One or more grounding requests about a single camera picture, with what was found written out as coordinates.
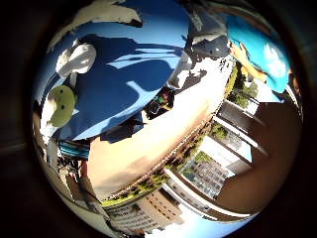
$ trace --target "pavement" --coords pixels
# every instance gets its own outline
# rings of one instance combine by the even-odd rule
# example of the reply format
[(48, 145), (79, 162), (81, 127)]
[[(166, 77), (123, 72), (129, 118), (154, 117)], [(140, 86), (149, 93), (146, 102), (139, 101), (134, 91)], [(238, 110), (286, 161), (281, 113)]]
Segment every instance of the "pavement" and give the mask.
[[(96, 138), (91, 143), (88, 176), (99, 199), (126, 187), (141, 177), (164, 158), (221, 103), (225, 86), (232, 70), (220, 71), (220, 60), (198, 62), (187, 78), (187, 84), (174, 99), (170, 111), (146, 121), (149, 124), (132, 138), (109, 144)], [(199, 71), (206, 74), (199, 78)]]

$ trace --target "facade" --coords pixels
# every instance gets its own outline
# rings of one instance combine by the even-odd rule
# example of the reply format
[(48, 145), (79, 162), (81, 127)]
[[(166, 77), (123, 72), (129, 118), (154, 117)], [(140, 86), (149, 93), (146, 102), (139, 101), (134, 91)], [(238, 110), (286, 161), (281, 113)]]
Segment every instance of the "facade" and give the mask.
[(129, 235), (151, 233), (154, 229), (183, 220), (179, 203), (162, 189), (156, 190), (136, 202), (107, 209), (112, 226)]
[(223, 140), (223, 142), (233, 149), (234, 151), (238, 151), (242, 146), (242, 139), (239, 138), (235, 133), (230, 130), (227, 130), (227, 138)]
[(199, 150), (216, 161), (223, 170), (228, 171), (228, 177), (241, 174), (252, 167), (252, 164), (235, 150), (209, 136), (204, 138)]
[(208, 162), (193, 162), (190, 168), (193, 185), (210, 198), (215, 199), (225, 183), (228, 171), (222, 169), (221, 165), (212, 159)]

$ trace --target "green foliage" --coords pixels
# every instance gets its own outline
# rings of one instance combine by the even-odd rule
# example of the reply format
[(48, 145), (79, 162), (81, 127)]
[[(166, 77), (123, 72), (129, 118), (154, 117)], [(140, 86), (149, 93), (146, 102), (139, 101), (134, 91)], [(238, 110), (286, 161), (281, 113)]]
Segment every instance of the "green foliage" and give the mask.
[(234, 88), (235, 85), (235, 81), (237, 78), (237, 74), (238, 74), (238, 69), (235, 66), (230, 74), (229, 80), (227, 82), (226, 88), (225, 88), (225, 95), (224, 98), (228, 98), (230, 92), (232, 91), (232, 89)]
[(255, 82), (252, 82), (250, 87), (244, 86), (243, 91), (249, 94), (252, 97), (257, 97), (258, 95), (258, 86)]
[(216, 124), (210, 133), (210, 136), (216, 137), (218, 140), (224, 140), (227, 138), (228, 131), (220, 124)]
[(196, 162), (209, 162), (211, 158), (204, 152), (199, 152), (195, 158)]

